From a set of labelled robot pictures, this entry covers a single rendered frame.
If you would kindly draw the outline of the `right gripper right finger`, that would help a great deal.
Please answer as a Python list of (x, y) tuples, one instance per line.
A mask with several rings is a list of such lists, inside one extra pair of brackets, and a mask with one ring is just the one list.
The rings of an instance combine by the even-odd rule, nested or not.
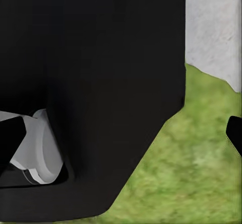
[(230, 116), (226, 134), (242, 156), (242, 118)]

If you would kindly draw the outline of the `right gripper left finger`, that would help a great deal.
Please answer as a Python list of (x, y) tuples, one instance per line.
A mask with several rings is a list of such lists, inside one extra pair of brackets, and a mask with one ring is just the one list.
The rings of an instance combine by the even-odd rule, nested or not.
[(22, 116), (0, 122), (0, 177), (25, 136)]

